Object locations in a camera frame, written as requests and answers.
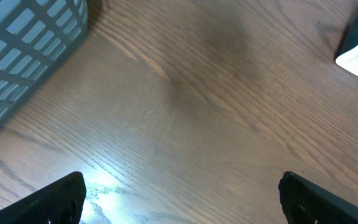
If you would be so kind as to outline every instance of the brown wood tabletop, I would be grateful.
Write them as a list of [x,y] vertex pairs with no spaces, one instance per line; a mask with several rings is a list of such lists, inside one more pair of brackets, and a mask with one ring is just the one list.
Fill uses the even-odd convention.
[[292,170],[358,206],[356,0],[89,0],[85,43],[0,131],[0,209],[75,170],[81,223],[286,223]]

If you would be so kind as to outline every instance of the wooden surface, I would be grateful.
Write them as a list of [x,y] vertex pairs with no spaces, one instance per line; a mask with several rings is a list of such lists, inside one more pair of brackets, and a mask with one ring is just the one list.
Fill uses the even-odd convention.
[[79,170],[82,223],[286,223],[295,171],[358,206],[355,0],[89,0],[89,37],[0,132],[0,209]]

